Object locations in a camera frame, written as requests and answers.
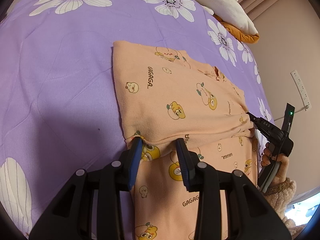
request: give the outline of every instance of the power strip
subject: power strip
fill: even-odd
[[[307,91],[302,83],[302,80],[301,80],[297,70],[292,71],[290,74],[291,74],[291,76],[292,76],[292,78],[298,88],[298,91],[301,96],[305,110],[307,111],[307,110],[311,109],[311,104],[310,104],[310,100],[309,100]]]

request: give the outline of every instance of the pink wall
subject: pink wall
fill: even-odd
[[[294,148],[288,176],[297,194],[320,185],[320,19],[308,0],[279,0],[258,16],[260,34],[250,46],[273,118],[283,115],[286,103],[303,107],[290,75],[297,70],[312,108],[295,115],[290,137]],[[283,120],[276,121],[281,127]]]

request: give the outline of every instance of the fuzzy sleeve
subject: fuzzy sleeve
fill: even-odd
[[[282,222],[288,228],[292,239],[297,237],[305,227],[305,225],[296,226],[292,219],[287,219],[287,217],[284,215],[287,204],[293,198],[296,189],[296,182],[287,178],[284,183],[276,187],[269,188],[264,194],[265,199],[273,207],[278,216],[282,219]]]

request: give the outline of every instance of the pink garment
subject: pink garment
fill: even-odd
[[[239,169],[256,183],[257,140],[244,93],[217,67],[185,51],[127,41],[114,42],[113,71],[126,143],[130,147],[135,136],[144,141],[132,191],[136,238],[192,239],[198,193],[183,185],[174,140],[184,138],[190,151],[217,170]]]

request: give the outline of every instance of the purple bedsheet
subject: purple bedsheet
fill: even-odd
[[[271,120],[250,50],[193,0],[22,0],[0,25],[0,200],[25,235],[77,169],[100,169],[126,147],[117,40],[217,66]],[[122,207],[132,239],[129,194]]]

